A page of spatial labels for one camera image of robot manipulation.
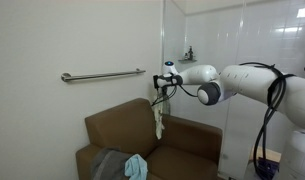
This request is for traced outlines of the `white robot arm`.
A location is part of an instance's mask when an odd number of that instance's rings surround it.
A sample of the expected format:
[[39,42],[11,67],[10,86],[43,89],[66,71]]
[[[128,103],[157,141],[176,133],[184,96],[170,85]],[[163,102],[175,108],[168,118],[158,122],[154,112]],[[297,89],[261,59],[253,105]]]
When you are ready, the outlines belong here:
[[230,65],[221,73],[211,65],[198,65],[178,72],[173,62],[166,62],[165,69],[165,74],[153,76],[155,88],[199,85],[196,97],[207,106],[235,94],[271,105],[272,97],[276,94],[274,85],[279,79],[285,80],[285,94],[276,110],[296,126],[305,129],[305,78],[284,73],[278,77],[272,67],[246,65]]

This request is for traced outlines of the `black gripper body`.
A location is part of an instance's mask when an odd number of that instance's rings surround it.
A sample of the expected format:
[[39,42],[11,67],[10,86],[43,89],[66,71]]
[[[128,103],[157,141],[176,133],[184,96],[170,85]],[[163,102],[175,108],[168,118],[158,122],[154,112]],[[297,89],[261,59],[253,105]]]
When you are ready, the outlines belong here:
[[156,102],[168,99],[167,88],[162,87],[157,89]]

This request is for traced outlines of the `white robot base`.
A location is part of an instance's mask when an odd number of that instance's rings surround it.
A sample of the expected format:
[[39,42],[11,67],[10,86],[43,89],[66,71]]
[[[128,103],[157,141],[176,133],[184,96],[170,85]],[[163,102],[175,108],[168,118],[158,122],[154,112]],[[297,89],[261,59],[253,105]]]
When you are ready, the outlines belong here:
[[305,130],[294,130],[286,141],[277,180],[305,180]]

